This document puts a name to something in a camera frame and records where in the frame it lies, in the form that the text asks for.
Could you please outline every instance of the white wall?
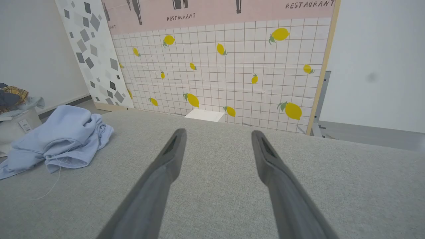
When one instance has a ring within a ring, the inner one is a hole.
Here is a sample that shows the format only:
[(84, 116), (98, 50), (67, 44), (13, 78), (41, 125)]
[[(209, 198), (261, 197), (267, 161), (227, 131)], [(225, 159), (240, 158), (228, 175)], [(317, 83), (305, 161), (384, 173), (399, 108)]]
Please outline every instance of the white wall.
[(341, 0), (320, 120), (425, 133), (424, 9)]
[(0, 82), (45, 99), (44, 110), (88, 95), (54, 0), (0, 1)]

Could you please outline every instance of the yellow plaid fabric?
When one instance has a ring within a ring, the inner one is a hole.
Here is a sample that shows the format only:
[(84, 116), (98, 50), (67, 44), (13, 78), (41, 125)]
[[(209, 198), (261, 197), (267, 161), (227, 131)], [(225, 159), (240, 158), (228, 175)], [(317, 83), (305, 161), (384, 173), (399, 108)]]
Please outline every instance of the yellow plaid fabric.
[[(20, 99), (15, 105), (23, 104), (26, 101), (26, 98), (28, 97), (28, 91), (19, 89), (18, 87), (15, 87), (15, 86), (6, 86), (2, 88), (2, 90), (4, 91), (4, 93), (12, 93), (12, 94), (19, 95)], [(0, 109), (0, 113), (8, 112), (8, 111), (9, 109)]]

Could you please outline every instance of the black bottle drawing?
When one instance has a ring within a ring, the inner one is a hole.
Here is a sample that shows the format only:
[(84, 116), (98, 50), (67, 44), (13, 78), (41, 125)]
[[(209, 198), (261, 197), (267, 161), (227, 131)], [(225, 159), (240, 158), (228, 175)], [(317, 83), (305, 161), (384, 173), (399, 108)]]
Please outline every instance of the black bottle drawing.
[(141, 25), (142, 24), (142, 17), (140, 16), (140, 10), (141, 10), (141, 8), (140, 8), (139, 0), (133, 0), (133, 9), (134, 9), (134, 11), (137, 14), (137, 18), (139, 20), (139, 24)]
[(236, 13), (241, 13), (242, 0), (236, 0)]
[[(174, 7), (174, 10), (176, 10), (176, 9), (181, 9), (181, 1), (182, 0), (172, 0), (173, 1), (173, 7)], [(187, 2), (188, 0), (183, 0), (183, 7), (184, 8), (188, 8), (189, 7), (189, 4), (188, 4), (188, 2)]]
[(103, 3), (103, 11), (105, 12), (106, 21), (109, 22), (110, 21), (109, 13), (108, 13), (108, 10), (106, 9), (105, 3)]

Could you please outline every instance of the lemon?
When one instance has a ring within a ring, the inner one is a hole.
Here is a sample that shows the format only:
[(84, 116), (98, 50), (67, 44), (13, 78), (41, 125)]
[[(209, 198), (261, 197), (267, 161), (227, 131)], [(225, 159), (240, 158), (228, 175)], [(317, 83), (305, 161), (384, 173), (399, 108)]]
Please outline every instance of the lemon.
[(191, 68), (192, 70), (196, 70), (196, 69), (198, 69), (198, 67), (196, 67), (193, 63), (190, 63), (190, 68)]
[(217, 52), (220, 54), (220, 55), (222, 55), (222, 56), (225, 56), (225, 55), (227, 55), (227, 51), (225, 51), (224, 50), (224, 47), (223, 47), (223, 45), (222, 44), (217, 44)]
[(233, 116), (233, 117), (235, 117), (235, 116), (236, 116), (236, 111), (235, 111), (232, 107), (230, 107), (230, 106), (226, 106), (226, 107), (223, 107), (223, 109), (224, 109), (224, 111), (227, 111), (227, 113), (228, 113), (230, 116)]
[(154, 98), (149, 98), (149, 101), (152, 102), (152, 105), (158, 106), (158, 102)]
[(269, 44), (271, 45), (270, 42), (274, 43), (275, 41), (283, 41), (289, 36), (289, 34), (290, 33), (286, 28), (278, 28), (270, 35)]
[(133, 53), (134, 53), (137, 57), (139, 57), (139, 56), (140, 56), (139, 51), (138, 51), (135, 47), (133, 47)]
[(307, 74), (311, 74), (311, 73), (313, 73), (313, 72), (314, 72), (314, 70), (312, 69), (312, 67), (311, 67), (310, 65), (304, 65), (304, 71), (305, 71)]
[(198, 108), (199, 108), (199, 100), (198, 100), (198, 98), (196, 98), (196, 96), (194, 96), (194, 95), (192, 95), (192, 94), (189, 94), (189, 93), (186, 93), (186, 94), (184, 94), (184, 95), (183, 95), (183, 98), (184, 98), (185, 100), (188, 100), (188, 101), (189, 101), (189, 103), (190, 103), (192, 106), (194, 106), (194, 107), (198, 107)]
[(285, 110), (285, 113), (289, 118), (295, 120), (301, 119), (301, 115), (303, 114), (303, 112), (301, 111), (301, 108), (298, 105), (294, 103), (285, 102), (278, 104), (278, 109), (279, 107), (281, 111)]
[(130, 98), (133, 99), (133, 94), (131, 93), (131, 91), (130, 90), (127, 90), (127, 91), (128, 91), (128, 94), (130, 95)]
[(168, 35), (166, 37), (164, 37), (164, 44), (162, 44), (164, 46), (164, 48), (166, 46), (172, 45), (174, 43), (175, 39), (173, 36)]
[(257, 83), (257, 81), (258, 81), (258, 76), (257, 76), (256, 74), (254, 74), (254, 75), (253, 75), (253, 77), (252, 77), (251, 82), (252, 82), (253, 84), (255, 84), (255, 83)]

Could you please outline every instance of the gray table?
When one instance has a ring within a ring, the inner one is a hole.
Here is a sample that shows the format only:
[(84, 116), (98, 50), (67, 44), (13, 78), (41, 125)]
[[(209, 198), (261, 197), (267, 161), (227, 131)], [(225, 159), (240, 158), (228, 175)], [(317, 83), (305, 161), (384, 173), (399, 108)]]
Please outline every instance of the gray table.
[[(95, 238), (177, 128), (187, 129), (160, 238), (277, 238), (252, 128), (142, 111), (104, 115), (109, 144), (81, 169), (0, 181), (0, 238)], [(425, 238), (423, 154), (263, 130), (341, 238)]]

